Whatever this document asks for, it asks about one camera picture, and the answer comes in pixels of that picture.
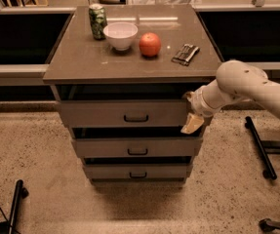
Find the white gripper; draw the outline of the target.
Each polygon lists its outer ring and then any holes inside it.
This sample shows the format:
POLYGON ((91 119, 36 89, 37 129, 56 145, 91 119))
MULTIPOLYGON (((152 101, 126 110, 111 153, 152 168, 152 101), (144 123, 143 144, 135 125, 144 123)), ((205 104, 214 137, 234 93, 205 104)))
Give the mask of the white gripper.
POLYGON ((195 113, 187 114, 185 125, 180 130, 183 134, 190 135, 204 124, 204 118, 212 117, 215 111, 206 103, 200 91, 186 92, 182 97, 190 102, 191 110, 195 113))

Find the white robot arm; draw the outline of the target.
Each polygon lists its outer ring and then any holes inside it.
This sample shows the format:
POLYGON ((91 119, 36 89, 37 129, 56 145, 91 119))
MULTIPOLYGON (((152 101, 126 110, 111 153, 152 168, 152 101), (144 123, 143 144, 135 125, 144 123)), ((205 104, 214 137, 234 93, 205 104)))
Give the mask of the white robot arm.
POLYGON ((195 92, 187 92, 190 103, 183 134, 198 130, 206 118, 212 117, 224 106, 245 99, 252 100, 280 119, 280 84, 270 81, 266 73, 239 60, 224 62, 217 70, 216 79, 195 92))

